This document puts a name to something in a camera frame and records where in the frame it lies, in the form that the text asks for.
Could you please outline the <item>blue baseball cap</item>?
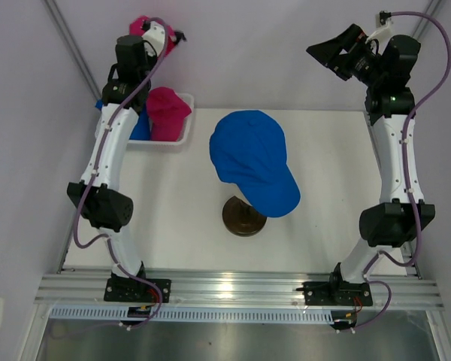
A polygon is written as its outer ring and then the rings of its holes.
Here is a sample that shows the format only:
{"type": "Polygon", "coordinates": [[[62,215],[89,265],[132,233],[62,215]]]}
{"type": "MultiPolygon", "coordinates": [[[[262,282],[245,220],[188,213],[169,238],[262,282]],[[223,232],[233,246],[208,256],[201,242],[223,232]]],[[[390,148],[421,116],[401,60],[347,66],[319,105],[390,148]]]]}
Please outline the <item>blue baseball cap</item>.
{"type": "Polygon", "coordinates": [[[266,113],[245,110],[224,116],[210,137],[209,154],[220,181],[237,186],[260,214],[284,217],[301,201],[284,131],[266,113]]]}

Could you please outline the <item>pink baseball cap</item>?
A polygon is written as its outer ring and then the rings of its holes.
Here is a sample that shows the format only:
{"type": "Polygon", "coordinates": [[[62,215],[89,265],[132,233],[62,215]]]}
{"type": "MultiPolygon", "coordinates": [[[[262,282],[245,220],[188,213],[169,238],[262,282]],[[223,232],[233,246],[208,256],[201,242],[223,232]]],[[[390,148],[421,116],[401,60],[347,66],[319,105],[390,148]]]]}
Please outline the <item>pink baseball cap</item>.
{"type": "MultiPolygon", "coordinates": [[[[129,34],[142,36],[144,33],[142,26],[145,21],[152,22],[150,20],[150,18],[146,17],[146,16],[141,16],[141,17],[137,18],[136,20],[134,20],[129,25],[129,34]]],[[[182,31],[174,30],[170,26],[166,26],[164,28],[165,28],[165,37],[166,37],[165,46],[167,47],[164,50],[165,50],[165,55],[167,56],[179,43],[186,41],[186,36],[182,31]]]]}

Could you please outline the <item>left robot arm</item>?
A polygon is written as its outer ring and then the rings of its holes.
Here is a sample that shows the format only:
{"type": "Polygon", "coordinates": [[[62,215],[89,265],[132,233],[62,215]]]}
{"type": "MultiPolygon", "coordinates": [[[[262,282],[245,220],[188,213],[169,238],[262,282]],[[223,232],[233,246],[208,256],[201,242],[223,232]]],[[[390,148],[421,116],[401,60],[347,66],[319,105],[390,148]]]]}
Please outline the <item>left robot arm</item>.
{"type": "Polygon", "coordinates": [[[80,249],[93,241],[79,240],[79,222],[89,221],[98,230],[95,241],[103,239],[113,260],[111,281],[121,285],[121,292],[131,301],[145,297],[147,281],[144,264],[135,251],[129,231],[134,204],[120,192],[120,172],[127,144],[144,108],[150,79],[161,65],[168,47],[168,36],[152,46],[140,35],[117,39],[116,62],[110,67],[107,83],[101,92],[101,116],[95,145],[86,170],[77,183],[70,182],[67,195],[76,208],[72,239],[80,249]]]}

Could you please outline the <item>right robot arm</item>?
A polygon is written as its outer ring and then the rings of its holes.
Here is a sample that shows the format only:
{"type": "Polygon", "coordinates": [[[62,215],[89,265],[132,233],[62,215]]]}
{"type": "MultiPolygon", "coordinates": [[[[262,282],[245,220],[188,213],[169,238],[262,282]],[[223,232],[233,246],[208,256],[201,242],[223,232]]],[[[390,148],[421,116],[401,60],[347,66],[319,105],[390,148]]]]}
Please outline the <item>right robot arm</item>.
{"type": "Polygon", "coordinates": [[[310,45],[307,53],[340,79],[355,77],[367,87],[365,110],[371,143],[380,171],[378,205],[359,218],[360,239],[339,262],[328,282],[305,282],[307,305],[372,304],[367,276],[376,262],[417,237],[435,216],[425,203],[416,172],[413,147],[416,102],[407,83],[421,44],[394,35],[383,51],[379,41],[356,24],[337,37],[310,45]]]}

